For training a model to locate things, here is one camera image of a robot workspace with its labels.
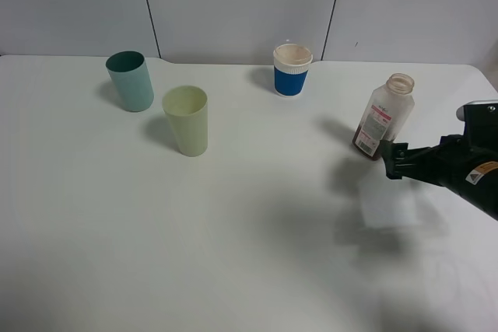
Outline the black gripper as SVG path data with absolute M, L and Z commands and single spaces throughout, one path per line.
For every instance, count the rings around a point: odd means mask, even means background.
M 473 145 L 463 135 L 448 135 L 433 147 L 382 140 L 381 158 L 390 180 L 408 177 L 444 187 L 488 216 L 497 218 L 497 143 Z

